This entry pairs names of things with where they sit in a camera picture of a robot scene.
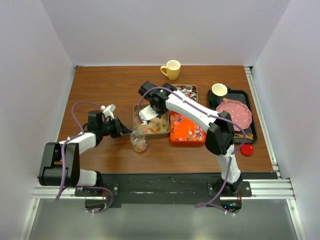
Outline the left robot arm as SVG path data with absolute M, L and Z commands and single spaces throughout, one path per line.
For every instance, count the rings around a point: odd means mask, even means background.
M 104 190 L 101 174 L 81 169 L 80 155 L 97 147 L 104 137 L 116 139 L 132 133 L 117 116 L 105 116 L 99 110 L 88 113 L 84 126 L 86 130 L 76 136 L 44 146 L 38 180 L 42 186 L 59 186 L 56 200 L 66 188 L 76 187 L 99 196 Z

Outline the clear plastic jar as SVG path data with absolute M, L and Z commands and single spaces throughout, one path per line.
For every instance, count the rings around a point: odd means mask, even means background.
M 147 149 L 146 136 L 140 131 L 133 131 L 131 133 L 130 142 L 136 153 L 143 153 Z

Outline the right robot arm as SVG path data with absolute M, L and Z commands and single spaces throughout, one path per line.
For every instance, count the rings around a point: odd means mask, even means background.
M 159 118 L 168 111 L 176 112 L 197 124 L 205 133 L 205 147 L 217 156 L 221 170 L 221 179 L 213 184 L 221 188 L 219 193 L 233 197 L 241 190 L 241 171 L 238 167 L 235 152 L 235 130 L 240 127 L 231 120 L 231 115 L 209 109 L 185 96 L 181 91 L 169 83 L 155 86 L 146 81 L 138 93 L 149 102 L 149 105 L 138 110 L 140 121 Z

